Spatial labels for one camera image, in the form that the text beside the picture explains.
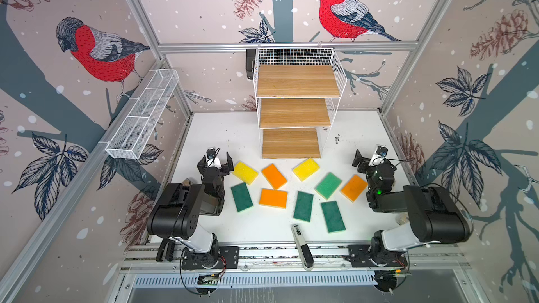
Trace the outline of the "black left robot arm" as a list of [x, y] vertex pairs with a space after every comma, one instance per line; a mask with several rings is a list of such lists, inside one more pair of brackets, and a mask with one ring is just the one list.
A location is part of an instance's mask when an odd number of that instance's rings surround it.
[[227, 260], [221, 255], [216, 234], [199, 224], [199, 217], [219, 216], [225, 204], [224, 179], [234, 170], [232, 157], [216, 165], [219, 150], [210, 148], [197, 163], [201, 173], [199, 184], [169, 183], [147, 220], [147, 232], [161, 238], [156, 261], [173, 261], [175, 245], [182, 244], [187, 262], [181, 269], [226, 268]]

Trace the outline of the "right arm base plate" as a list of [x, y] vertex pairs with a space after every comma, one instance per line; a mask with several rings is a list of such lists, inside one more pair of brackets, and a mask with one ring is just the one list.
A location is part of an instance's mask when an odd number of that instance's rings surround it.
[[371, 245], [349, 245], [349, 255], [344, 259], [352, 267], [408, 267], [405, 252], [388, 251], [383, 247], [374, 248]]

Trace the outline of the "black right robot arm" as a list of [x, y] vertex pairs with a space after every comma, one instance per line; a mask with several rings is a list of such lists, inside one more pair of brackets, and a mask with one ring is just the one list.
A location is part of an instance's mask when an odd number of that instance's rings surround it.
[[405, 185], [394, 192], [397, 166], [387, 156], [387, 148], [377, 147], [370, 159], [355, 152], [352, 166], [365, 174], [366, 200], [375, 213], [404, 213], [408, 222], [393, 229], [377, 231], [369, 245], [349, 245], [346, 259], [353, 267], [405, 267], [406, 253], [427, 244], [457, 244], [467, 241], [472, 226], [442, 186]]

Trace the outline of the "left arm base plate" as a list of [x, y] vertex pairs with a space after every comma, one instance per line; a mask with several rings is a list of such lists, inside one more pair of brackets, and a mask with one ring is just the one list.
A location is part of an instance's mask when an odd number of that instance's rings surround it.
[[228, 270], [237, 269], [239, 261], [238, 246], [221, 246], [208, 253], [196, 253], [188, 248], [181, 256], [182, 270]]

